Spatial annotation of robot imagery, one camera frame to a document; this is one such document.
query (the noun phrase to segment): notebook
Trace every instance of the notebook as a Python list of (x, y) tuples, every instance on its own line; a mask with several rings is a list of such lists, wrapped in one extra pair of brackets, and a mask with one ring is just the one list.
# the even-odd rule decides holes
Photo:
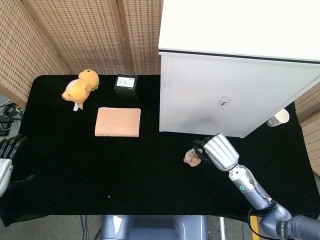
[(139, 108), (100, 107), (95, 123), (97, 137), (139, 137)]

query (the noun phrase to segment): black cable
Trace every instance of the black cable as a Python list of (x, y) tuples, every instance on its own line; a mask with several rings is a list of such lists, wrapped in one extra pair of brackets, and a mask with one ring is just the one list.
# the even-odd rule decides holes
[(85, 228), (84, 228), (84, 222), (82, 220), (82, 215), (80, 215), (81, 219), (81, 226), (82, 226), (82, 240), (85, 240)]
[(96, 233), (94, 240), (98, 240), (99, 234), (101, 233), (101, 228), (99, 229), (99, 231)]
[[(4, 106), (7, 106), (7, 105), (4, 105)], [(4, 107), (4, 106), (0, 106), (1, 107)], [(5, 109), (3, 108), (1, 111), (0, 111), (0, 114), (4, 111)]]
[(19, 106), (17, 104), (10, 103), (3, 109), (3, 114), (7, 117), (15, 117), (19, 114), (18, 109)]
[(260, 238), (263, 238), (263, 239), (268, 239), (268, 240), (279, 240), (279, 238), (272, 238), (272, 237), (267, 237), (267, 236), (262, 236), (260, 235), (259, 233), (257, 233), (255, 230), (253, 230), (253, 228), (251, 227), (251, 223), (250, 223), (250, 214), (252, 212), (253, 208), (251, 208), (248, 212), (248, 217), (247, 217), (247, 221), (248, 221), (248, 225), (249, 225), (249, 228), (250, 230), (257, 236), (259, 236)]
[(9, 116), (6, 116), (6, 115), (0, 115), (0, 118), (4, 118), (4, 119), (12, 119), (12, 120), (18, 120), (18, 121), (21, 121), (21, 120), (22, 120), (21, 118), (17, 118), (17, 117), (9, 117)]
[(5, 107), (5, 106), (8, 106), (8, 105), (10, 105), (10, 104), (12, 104), (12, 102), (11, 102), (11, 103), (8, 103), (8, 104), (5, 104), (5, 105), (1, 105), (0, 108)]
[(88, 225), (88, 222), (87, 222), (87, 215), (85, 215), (85, 240), (88, 239), (88, 234), (87, 234), (87, 225)]
[(12, 128), (15, 128), (17, 126), (17, 122), (14, 120), (13, 122), (11, 122), (11, 127), (8, 127), (8, 128), (4, 128), (4, 126), (2, 125), (2, 122), (0, 122), (0, 129), (2, 131), (8, 131)]

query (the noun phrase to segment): woven wall panel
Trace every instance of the woven wall panel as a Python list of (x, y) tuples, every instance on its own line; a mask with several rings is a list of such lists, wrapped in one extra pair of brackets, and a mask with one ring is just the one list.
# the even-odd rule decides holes
[(295, 101), (296, 114), (302, 114), (311, 107), (320, 103), (320, 83), (315, 85)]
[(320, 173), (320, 119), (304, 126), (302, 131), (311, 166)]
[(72, 74), (127, 72), (111, 0), (28, 0)]
[(0, 2), (0, 91), (24, 107), (33, 80), (66, 74), (14, 0)]
[(121, 0), (135, 74), (160, 74), (162, 0)]

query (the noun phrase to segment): hamster plush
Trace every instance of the hamster plush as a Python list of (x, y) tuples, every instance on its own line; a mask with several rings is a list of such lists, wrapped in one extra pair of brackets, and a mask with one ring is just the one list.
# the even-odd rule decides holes
[(61, 96), (66, 101), (74, 102), (73, 111), (78, 111), (79, 108), (84, 109), (85, 100), (98, 86), (98, 74), (91, 69), (86, 69), (80, 72), (78, 79), (69, 82)]
[(198, 158), (198, 156), (195, 153), (195, 150), (193, 149), (190, 149), (185, 153), (183, 161), (186, 164), (189, 164), (191, 167), (196, 167), (201, 163), (200, 158)]

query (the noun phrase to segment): yellow plush toy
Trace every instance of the yellow plush toy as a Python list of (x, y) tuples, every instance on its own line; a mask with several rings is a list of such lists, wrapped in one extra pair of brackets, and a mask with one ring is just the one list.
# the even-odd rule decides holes
[(80, 72), (78, 79), (69, 82), (61, 96), (64, 100), (74, 102), (73, 111), (78, 111), (78, 108), (84, 109), (84, 101), (98, 86), (98, 74), (91, 69), (86, 69)]

